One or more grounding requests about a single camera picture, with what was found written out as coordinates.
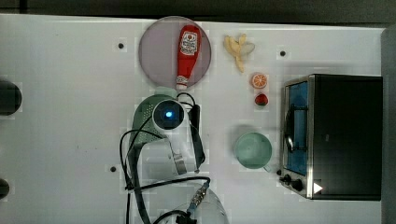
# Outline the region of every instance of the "plate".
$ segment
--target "plate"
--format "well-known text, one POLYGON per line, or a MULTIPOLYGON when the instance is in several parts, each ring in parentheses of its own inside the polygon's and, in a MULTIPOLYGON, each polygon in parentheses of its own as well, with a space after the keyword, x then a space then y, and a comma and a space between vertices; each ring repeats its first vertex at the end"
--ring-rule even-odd
POLYGON ((190 87, 205 75, 210 65, 211 47, 205 31, 183 17, 165 17, 147 29, 140 39, 139 62, 146 76, 158 86, 176 88, 177 47, 181 29, 188 24, 200 28, 201 51, 187 83, 190 87))

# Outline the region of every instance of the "bowl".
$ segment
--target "bowl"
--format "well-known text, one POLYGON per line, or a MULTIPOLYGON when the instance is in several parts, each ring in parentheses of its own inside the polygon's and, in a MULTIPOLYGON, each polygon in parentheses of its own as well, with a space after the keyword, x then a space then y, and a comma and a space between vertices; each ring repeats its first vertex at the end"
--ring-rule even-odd
POLYGON ((238 161, 248 169, 264 167, 272 156, 272 146, 268 138, 260 133, 245 133, 234 146, 238 161))

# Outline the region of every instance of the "banana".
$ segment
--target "banana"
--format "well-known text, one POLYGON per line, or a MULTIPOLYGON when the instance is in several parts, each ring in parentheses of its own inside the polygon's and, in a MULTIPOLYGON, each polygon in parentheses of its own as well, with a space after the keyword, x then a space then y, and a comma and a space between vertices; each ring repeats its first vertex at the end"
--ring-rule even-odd
POLYGON ((230 41, 230 46, 231 46, 231 49, 233 50, 233 52, 235 52, 239 55, 239 53, 241 51, 241 46, 239 45, 239 43, 236 42, 236 40, 234 40, 232 37, 229 38, 229 41, 230 41))
POLYGON ((244 73, 245 67, 244 62, 242 60, 242 56, 248 55, 251 51, 254 50, 254 44, 246 42, 247 35, 242 34, 239 37, 239 42, 230 36, 224 37, 224 48, 227 52, 233 57, 235 57, 236 67, 239 69, 241 73, 244 73))
POLYGON ((224 48, 227 50, 227 52, 228 52, 229 54, 233 55, 234 57, 238 56, 238 54, 237 54, 236 52, 234 52, 234 51, 231 49, 231 46, 230 46, 230 37, 227 36, 227 35, 226 35, 225 38, 224 38, 224 48))
POLYGON ((242 35, 239 37, 239 44, 240 44, 240 45, 244 45, 246 40, 247 40, 247 35, 242 34, 242 35))
POLYGON ((235 57, 235 62, 236 62, 236 66, 238 67, 239 71, 241 71, 241 73, 245 72, 245 68, 244 68, 244 62, 242 62, 241 57, 235 57))

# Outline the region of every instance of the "ketchup bottle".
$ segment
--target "ketchup bottle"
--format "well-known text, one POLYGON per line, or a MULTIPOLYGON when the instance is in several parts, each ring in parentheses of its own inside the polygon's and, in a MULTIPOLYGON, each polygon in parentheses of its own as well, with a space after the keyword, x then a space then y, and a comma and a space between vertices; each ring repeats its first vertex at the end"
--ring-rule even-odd
POLYGON ((180 31, 177 48, 177 89, 186 90, 187 82, 198 58, 201 47, 201 31, 194 25, 186 25, 180 31))

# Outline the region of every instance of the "oven knob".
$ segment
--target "oven knob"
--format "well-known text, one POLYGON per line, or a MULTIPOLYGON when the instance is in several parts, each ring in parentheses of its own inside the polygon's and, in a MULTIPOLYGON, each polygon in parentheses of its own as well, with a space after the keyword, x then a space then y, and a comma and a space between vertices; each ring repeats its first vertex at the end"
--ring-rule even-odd
POLYGON ((286 185, 289 185, 291 182, 291 177, 289 175, 285 175, 283 177, 280 177, 279 180, 285 183, 286 185))
POLYGON ((296 179, 291 181, 291 186, 297 190, 297 191, 301 191, 303 189, 303 181, 301 181, 301 179, 296 179))

